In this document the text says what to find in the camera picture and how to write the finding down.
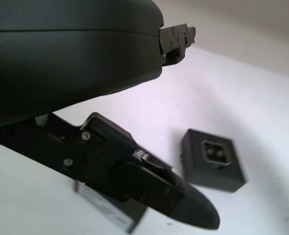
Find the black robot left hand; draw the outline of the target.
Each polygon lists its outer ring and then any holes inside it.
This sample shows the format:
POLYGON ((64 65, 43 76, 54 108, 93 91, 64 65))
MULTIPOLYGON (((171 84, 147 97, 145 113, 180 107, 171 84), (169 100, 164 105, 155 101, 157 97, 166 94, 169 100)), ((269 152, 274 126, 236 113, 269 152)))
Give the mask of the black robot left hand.
POLYGON ((118 201, 217 230, 213 204, 99 113, 56 111, 158 78, 195 40, 151 0, 0 0, 0 145, 118 201))

